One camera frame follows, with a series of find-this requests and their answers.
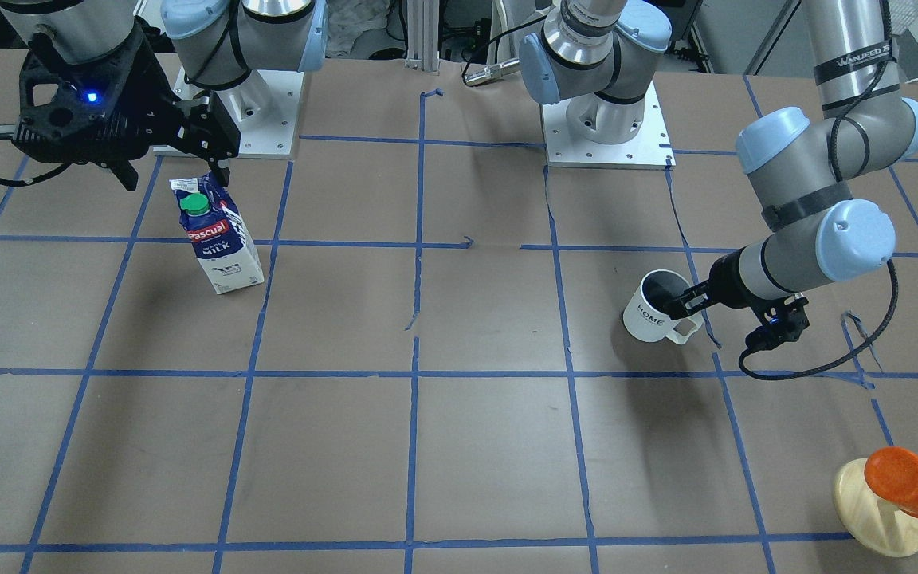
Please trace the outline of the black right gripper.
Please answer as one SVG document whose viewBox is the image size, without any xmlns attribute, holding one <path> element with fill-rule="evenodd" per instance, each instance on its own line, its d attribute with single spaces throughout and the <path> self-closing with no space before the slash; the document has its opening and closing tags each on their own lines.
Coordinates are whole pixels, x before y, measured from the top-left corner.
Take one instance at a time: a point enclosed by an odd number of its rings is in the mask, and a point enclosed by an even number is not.
<svg viewBox="0 0 918 574">
<path fill-rule="evenodd" d="M 218 92 L 179 100 L 153 50 L 160 29 L 134 21 L 117 47 L 85 63 L 68 63 L 55 30 L 36 26 L 19 75 L 21 108 L 11 141 L 31 159 L 94 164 L 127 191 L 138 185 L 132 161 L 167 145 L 204 160 L 218 184 L 230 184 L 240 130 Z"/>
</svg>

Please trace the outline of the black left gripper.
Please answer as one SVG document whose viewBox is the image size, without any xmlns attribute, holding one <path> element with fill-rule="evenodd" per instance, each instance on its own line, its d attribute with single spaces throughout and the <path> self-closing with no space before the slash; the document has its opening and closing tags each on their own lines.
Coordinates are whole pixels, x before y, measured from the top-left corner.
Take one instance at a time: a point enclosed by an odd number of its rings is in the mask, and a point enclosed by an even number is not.
<svg viewBox="0 0 918 574">
<path fill-rule="evenodd" d="M 711 265 L 706 282 L 686 288 L 667 288 L 662 302 L 662 312 L 670 319 L 680 320 L 696 315 L 701 310 L 721 304 L 730 309 L 753 309 L 763 304 L 744 283 L 740 272 L 742 250 L 726 254 Z"/>
</svg>

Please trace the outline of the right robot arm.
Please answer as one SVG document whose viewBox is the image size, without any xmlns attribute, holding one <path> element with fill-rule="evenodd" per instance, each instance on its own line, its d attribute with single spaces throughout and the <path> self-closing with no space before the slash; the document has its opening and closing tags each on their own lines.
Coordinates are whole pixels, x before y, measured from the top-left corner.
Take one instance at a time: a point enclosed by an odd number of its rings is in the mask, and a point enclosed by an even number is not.
<svg viewBox="0 0 918 574">
<path fill-rule="evenodd" d="M 324 1 L 164 1 L 162 32 L 127 1 L 0 1 L 0 12 L 28 47 L 18 117 L 0 138 L 57 173 L 105 168 L 130 191 L 132 161 L 154 146 L 205 161 L 227 185 L 241 127 L 273 113 L 263 70 L 314 72 L 327 48 Z M 155 55 L 163 33 L 188 96 Z"/>
</svg>

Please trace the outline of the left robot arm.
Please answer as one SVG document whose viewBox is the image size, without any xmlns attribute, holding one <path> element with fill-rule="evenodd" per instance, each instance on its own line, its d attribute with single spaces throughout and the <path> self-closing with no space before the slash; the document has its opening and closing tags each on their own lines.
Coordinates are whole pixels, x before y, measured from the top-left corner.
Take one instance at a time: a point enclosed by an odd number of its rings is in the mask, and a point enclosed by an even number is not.
<svg viewBox="0 0 918 574">
<path fill-rule="evenodd" d="M 756 313 L 798 292 L 881 268 L 896 245 L 881 208 L 849 181 L 918 151 L 918 102 L 900 94 L 886 1 L 805 1 L 823 119 L 781 108 L 740 132 L 736 154 L 769 236 L 718 259 L 708 280 L 660 304 L 674 319 L 710 305 Z M 645 1 L 561 1 L 520 41 L 539 104 L 589 112 L 583 134 L 612 143 L 597 114 L 638 112 L 673 26 Z"/>
</svg>

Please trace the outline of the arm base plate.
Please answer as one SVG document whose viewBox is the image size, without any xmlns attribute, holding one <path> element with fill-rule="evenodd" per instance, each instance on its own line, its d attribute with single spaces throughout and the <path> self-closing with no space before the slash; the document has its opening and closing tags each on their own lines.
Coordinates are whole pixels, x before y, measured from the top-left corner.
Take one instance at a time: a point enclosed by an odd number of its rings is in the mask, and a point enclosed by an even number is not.
<svg viewBox="0 0 918 574">
<path fill-rule="evenodd" d="M 241 133 L 241 159 L 292 159 L 308 73 L 254 70 L 216 94 Z"/>
<path fill-rule="evenodd" d="M 656 86 L 627 105 L 587 94 L 540 108 L 547 164 L 666 170 L 677 165 Z"/>
</svg>

